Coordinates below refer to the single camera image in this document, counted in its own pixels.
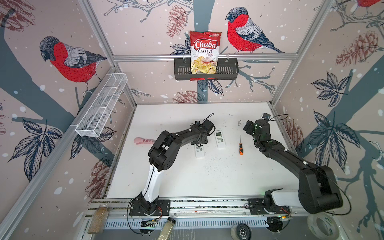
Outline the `orange black screwdriver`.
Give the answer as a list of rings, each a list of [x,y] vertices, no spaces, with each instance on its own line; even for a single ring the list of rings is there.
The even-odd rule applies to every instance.
[[[239,143],[239,154],[240,155],[244,154],[244,149],[243,149],[243,143],[242,143],[242,140],[241,140],[241,136],[240,136],[240,143]]]

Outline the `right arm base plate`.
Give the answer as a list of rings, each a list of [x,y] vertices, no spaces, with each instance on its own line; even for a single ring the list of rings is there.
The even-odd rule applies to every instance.
[[[287,206],[278,206],[272,200],[248,199],[246,209],[250,210],[252,215],[287,215],[292,211]]]

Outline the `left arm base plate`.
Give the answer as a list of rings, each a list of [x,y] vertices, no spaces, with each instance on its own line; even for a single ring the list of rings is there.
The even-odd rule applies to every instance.
[[[170,213],[170,200],[155,200],[150,203],[145,199],[134,199],[129,207],[130,217],[160,217]]]

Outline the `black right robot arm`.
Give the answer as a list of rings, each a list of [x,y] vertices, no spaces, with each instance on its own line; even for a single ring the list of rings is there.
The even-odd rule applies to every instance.
[[[297,191],[283,189],[266,192],[276,206],[303,208],[317,214],[343,206],[342,192],[336,183],[333,170],[328,166],[317,166],[286,149],[272,139],[268,120],[247,121],[243,130],[253,137],[254,145],[266,157],[281,164],[299,180]]]

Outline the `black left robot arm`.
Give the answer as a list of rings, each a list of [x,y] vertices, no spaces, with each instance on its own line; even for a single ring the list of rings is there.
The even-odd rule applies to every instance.
[[[149,150],[150,171],[144,189],[136,200],[146,214],[157,208],[160,196],[162,172],[168,170],[175,162],[181,147],[191,144],[198,147],[208,143],[208,137],[216,130],[208,119],[196,121],[186,130],[170,133],[163,131]]]

